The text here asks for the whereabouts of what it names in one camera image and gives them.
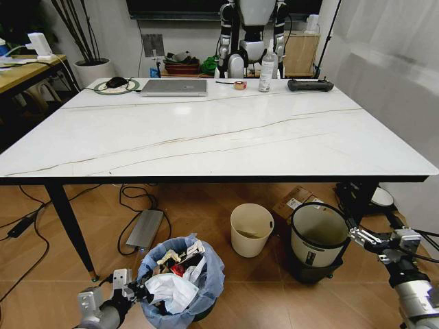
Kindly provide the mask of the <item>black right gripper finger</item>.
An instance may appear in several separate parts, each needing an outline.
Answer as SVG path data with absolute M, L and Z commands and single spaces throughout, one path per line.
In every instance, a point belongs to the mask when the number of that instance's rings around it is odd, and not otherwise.
M 356 244 L 362 246 L 364 249 L 374 249 L 377 246 L 377 241 L 374 236 L 367 234 L 349 234 L 349 239 Z
M 379 240 L 379 237 L 359 228 L 354 219 L 347 219 L 346 226 L 351 240 Z

